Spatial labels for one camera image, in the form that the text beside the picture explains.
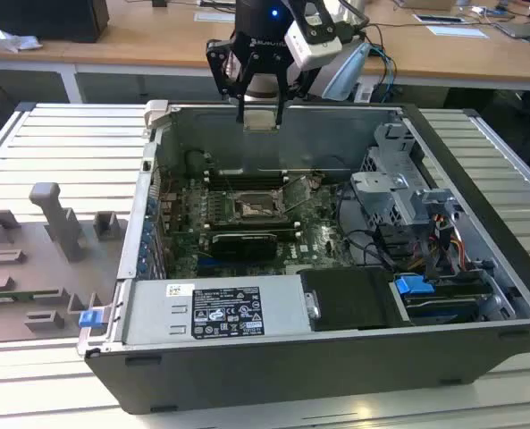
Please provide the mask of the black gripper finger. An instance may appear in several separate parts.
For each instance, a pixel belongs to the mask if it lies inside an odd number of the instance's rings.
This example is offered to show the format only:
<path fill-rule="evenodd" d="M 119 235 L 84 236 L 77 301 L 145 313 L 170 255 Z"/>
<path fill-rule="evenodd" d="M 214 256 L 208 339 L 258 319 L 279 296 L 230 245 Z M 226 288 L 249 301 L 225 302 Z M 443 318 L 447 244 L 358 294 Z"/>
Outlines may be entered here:
<path fill-rule="evenodd" d="M 239 73 L 234 79 L 226 71 L 227 64 L 232 57 L 235 57 L 240 63 Z M 238 112 L 236 121 L 243 123 L 245 95 L 252 80 L 252 50 L 248 39 L 210 39 L 206 44 L 206 59 L 219 93 L 222 96 L 232 97 L 237 100 Z"/>
<path fill-rule="evenodd" d="M 274 76 L 278 85 L 278 102 L 275 115 L 275 125 L 279 128 L 282 125 L 284 106 L 287 101 L 295 97 L 304 97 L 309 89 L 309 72 L 302 71 L 294 62 L 290 55 L 277 55 L 273 64 Z M 288 71 L 298 72 L 295 80 L 289 84 Z"/>

